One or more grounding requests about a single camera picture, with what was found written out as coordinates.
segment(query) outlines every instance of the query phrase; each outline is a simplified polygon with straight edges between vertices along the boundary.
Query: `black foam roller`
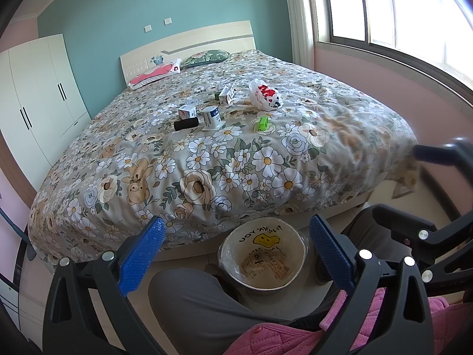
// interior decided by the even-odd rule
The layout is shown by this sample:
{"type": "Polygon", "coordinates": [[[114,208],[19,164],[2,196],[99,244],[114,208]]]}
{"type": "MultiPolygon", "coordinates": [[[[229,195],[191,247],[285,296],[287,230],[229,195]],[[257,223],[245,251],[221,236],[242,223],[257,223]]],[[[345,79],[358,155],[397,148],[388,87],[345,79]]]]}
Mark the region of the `black foam roller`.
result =
{"type": "Polygon", "coordinates": [[[174,122],[175,130],[185,130],[187,128],[195,128],[199,125],[199,119],[197,117],[191,117],[190,119],[180,120],[174,122]]]}

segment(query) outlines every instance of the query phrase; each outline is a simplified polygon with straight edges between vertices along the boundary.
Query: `smiley face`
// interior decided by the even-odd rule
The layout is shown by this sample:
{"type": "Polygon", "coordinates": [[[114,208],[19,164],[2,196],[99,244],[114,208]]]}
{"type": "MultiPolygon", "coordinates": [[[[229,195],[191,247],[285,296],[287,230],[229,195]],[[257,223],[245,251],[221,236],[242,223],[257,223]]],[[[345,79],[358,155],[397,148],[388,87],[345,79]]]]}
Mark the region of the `smiley face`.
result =
{"type": "Polygon", "coordinates": [[[265,233],[261,233],[253,239],[254,244],[260,244],[266,248],[271,248],[273,245],[279,243],[279,237],[276,235],[268,236],[265,233]]]}

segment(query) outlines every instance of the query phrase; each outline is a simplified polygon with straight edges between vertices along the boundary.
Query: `green plastic clip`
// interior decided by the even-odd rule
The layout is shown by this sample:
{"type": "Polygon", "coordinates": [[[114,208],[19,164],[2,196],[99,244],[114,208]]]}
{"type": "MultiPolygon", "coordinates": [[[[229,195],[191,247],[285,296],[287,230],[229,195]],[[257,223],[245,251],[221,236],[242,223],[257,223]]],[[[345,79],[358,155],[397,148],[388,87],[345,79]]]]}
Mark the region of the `green plastic clip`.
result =
{"type": "Polygon", "coordinates": [[[260,122],[258,123],[258,129],[259,130],[267,130],[269,125],[269,119],[268,116],[263,116],[260,119],[260,122]]]}

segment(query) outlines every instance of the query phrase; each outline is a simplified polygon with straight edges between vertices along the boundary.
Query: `metal screw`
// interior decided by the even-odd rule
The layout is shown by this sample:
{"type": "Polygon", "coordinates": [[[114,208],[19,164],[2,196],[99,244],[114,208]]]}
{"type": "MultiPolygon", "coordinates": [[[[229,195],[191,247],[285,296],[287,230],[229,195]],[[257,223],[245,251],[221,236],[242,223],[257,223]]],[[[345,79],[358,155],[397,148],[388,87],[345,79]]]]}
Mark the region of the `metal screw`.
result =
{"type": "Polygon", "coordinates": [[[419,239],[424,241],[425,239],[427,239],[429,237],[429,232],[426,231],[426,230],[420,230],[419,231],[419,239]]]}
{"type": "Polygon", "coordinates": [[[113,253],[112,251],[106,251],[102,254],[102,260],[105,260],[106,262],[113,260],[114,257],[115,257],[115,253],[113,253]]]}
{"type": "Polygon", "coordinates": [[[369,260],[373,257],[373,254],[367,249],[360,250],[359,255],[365,260],[369,260]]]}
{"type": "Polygon", "coordinates": [[[404,262],[409,266],[409,267],[414,267],[415,266],[415,260],[413,257],[406,256],[404,258],[404,262]]]}
{"type": "Polygon", "coordinates": [[[431,271],[431,270],[425,270],[425,271],[422,273],[422,281],[423,281],[424,283],[430,282],[433,277],[434,277],[434,274],[432,274],[432,271],[431,271]]]}
{"type": "Polygon", "coordinates": [[[66,265],[69,265],[70,263],[70,259],[68,257],[63,257],[60,261],[59,261],[59,265],[61,267],[65,267],[66,265]]]}

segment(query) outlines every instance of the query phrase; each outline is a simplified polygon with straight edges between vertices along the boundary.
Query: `pink jacket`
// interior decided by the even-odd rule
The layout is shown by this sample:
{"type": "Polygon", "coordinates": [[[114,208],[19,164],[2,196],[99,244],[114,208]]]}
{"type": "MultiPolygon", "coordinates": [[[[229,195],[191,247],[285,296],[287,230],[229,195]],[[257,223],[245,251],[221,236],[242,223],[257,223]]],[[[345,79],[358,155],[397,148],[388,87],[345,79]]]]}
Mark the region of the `pink jacket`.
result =
{"type": "MultiPolygon", "coordinates": [[[[351,350],[366,344],[381,308],[384,293],[384,288],[377,289],[351,350]]],[[[334,321],[346,297],[345,291],[338,294],[327,316],[320,323],[320,331],[309,332],[273,323],[258,324],[240,336],[224,355],[308,355],[334,321]]],[[[434,354],[438,355],[472,313],[473,303],[449,306],[445,298],[437,297],[429,298],[429,305],[434,326],[434,354]]]]}

